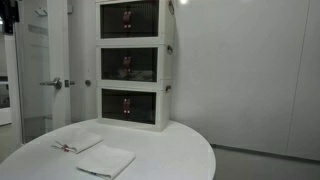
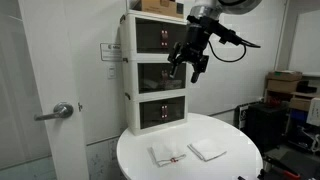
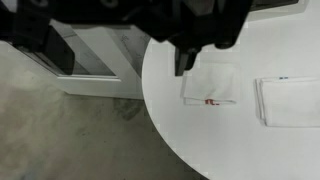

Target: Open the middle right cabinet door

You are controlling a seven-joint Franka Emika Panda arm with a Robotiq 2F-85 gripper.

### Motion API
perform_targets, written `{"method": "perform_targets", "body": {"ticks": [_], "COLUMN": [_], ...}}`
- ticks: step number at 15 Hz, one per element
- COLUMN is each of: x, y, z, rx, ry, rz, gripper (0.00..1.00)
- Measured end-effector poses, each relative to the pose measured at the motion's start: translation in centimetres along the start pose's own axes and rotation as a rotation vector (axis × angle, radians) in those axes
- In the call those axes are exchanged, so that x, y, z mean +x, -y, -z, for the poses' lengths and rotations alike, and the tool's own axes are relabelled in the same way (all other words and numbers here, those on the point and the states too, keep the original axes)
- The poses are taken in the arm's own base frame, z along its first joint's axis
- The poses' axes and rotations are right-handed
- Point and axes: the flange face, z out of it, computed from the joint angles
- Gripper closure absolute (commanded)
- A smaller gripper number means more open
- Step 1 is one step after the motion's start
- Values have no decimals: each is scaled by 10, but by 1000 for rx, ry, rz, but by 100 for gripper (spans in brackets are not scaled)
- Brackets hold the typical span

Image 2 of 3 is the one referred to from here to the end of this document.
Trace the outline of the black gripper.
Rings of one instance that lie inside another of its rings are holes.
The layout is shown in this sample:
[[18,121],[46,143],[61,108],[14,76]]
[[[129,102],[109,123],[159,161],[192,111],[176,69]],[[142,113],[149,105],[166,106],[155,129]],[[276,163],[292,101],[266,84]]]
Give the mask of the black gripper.
[[[168,61],[172,63],[170,77],[175,77],[182,62],[198,63],[200,61],[212,34],[219,36],[222,44],[230,42],[240,45],[242,43],[242,39],[233,30],[227,29],[218,20],[208,16],[196,18],[188,15],[187,21],[188,27],[184,41],[176,42],[168,56]],[[206,67],[206,64],[193,64],[192,83],[198,81],[200,74],[206,71]]]

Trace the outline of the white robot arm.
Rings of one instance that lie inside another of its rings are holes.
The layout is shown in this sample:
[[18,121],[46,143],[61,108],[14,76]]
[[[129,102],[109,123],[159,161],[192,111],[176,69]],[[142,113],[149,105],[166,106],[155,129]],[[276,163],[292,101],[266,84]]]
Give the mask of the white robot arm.
[[259,45],[251,43],[239,37],[234,30],[228,29],[219,23],[221,14],[243,15],[255,9],[262,0],[195,0],[193,7],[187,16],[187,33],[183,42],[176,42],[169,53],[168,61],[172,64],[170,77],[174,78],[178,66],[184,62],[193,66],[191,82],[196,83],[199,75],[207,68],[209,56],[204,54],[207,46],[210,46],[212,54],[220,61],[213,50],[210,36],[215,34],[220,37],[219,42],[242,45],[243,55],[235,60],[226,60],[226,63],[234,63],[241,60],[248,47],[259,48]]

